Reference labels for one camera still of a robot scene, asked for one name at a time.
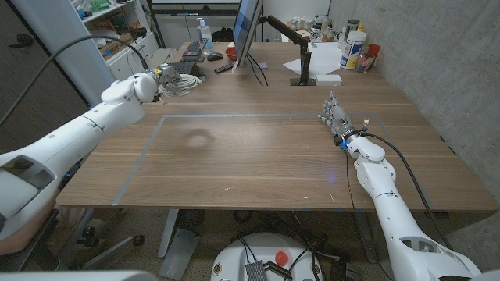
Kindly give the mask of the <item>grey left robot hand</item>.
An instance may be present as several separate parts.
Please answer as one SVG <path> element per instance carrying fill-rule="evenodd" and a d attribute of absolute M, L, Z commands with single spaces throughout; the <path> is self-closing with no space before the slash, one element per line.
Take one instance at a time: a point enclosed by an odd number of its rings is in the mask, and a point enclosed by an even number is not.
<path fill-rule="evenodd" d="M 156 81 L 159 90 L 162 92 L 177 92 L 177 84 L 181 82 L 182 77 L 180 74 L 168 64 L 161 65 L 155 69 Z"/>

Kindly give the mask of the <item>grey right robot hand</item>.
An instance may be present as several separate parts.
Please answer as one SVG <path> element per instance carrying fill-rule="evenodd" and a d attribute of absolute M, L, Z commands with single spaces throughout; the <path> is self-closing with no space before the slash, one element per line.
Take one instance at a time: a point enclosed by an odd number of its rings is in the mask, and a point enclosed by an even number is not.
<path fill-rule="evenodd" d="M 319 114 L 317 117 L 330 127 L 335 145 L 346 150 L 350 142 L 359 136 L 359 131 L 354 128 L 348 114 L 338 104 L 333 91 L 330 92 L 330 99 L 323 103 L 323 112 L 323 115 Z"/>

